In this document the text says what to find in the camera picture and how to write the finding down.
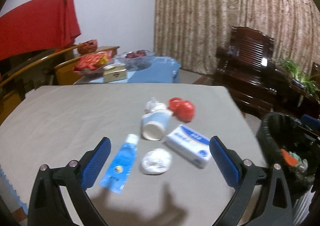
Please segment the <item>fruit bowl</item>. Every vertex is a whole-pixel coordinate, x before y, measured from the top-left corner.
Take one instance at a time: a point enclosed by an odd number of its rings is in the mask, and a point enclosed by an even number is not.
[[[139,50],[136,52],[125,52],[123,54],[118,54],[115,56],[120,63],[125,64],[126,68],[143,68],[147,66],[154,56],[154,53],[148,50]]]

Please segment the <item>gray tablecloth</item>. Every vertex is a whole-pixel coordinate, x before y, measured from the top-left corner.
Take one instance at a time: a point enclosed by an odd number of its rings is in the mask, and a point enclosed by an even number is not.
[[[259,145],[224,87],[189,84],[88,84],[44,86],[26,98],[0,126],[0,165],[24,203],[41,164],[65,166],[99,143],[111,140],[112,150],[94,186],[87,193],[110,226],[212,225],[234,190],[227,186],[212,159],[198,169],[173,154],[164,174],[139,171],[143,156],[163,141],[138,144],[138,156],[122,194],[102,188],[99,181],[127,134],[140,134],[141,116],[151,97],[172,97],[196,106],[189,127],[211,138],[218,135],[227,148],[256,165],[265,165]],[[167,132],[180,122],[173,117]],[[63,195],[71,217],[80,225],[67,191]]]

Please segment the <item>yellow circular logo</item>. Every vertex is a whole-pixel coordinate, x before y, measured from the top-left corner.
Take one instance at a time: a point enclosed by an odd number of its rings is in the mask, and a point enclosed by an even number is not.
[[[121,165],[118,165],[118,166],[116,166],[116,167],[114,168],[114,170],[115,170],[116,173],[122,173],[123,168],[122,168]]]

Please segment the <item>potted plant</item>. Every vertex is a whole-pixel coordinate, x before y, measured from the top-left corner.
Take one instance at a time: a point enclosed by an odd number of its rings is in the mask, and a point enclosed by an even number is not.
[[[312,80],[314,76],[307,75],[304,71],[301,70],[299,64],[295,63],[292,59],[279,59],[279,66],[288,70],[293,77],[293,82],[299,87],[305,90],[310,96],[314,97],[319,103],[319,97],[317,92],[320,92],[320,89],[317,87],[317,83]]]

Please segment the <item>trash can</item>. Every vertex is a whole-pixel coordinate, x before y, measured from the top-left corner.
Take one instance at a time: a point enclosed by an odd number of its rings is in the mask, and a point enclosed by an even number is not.
[[[296,132],[297,126],[306,128],[296,118],[272,112],[264,116],[257,133],[258,142],[268,165],[278,163],[283,167],[292,201],[300,198],[311,188],[319,164],[319,157],[316,157],[302,142],[304,134]],[[301,159],[306,159],[308,169],[301,173],[296,167],[287,165],[281,149],[295,152]]]

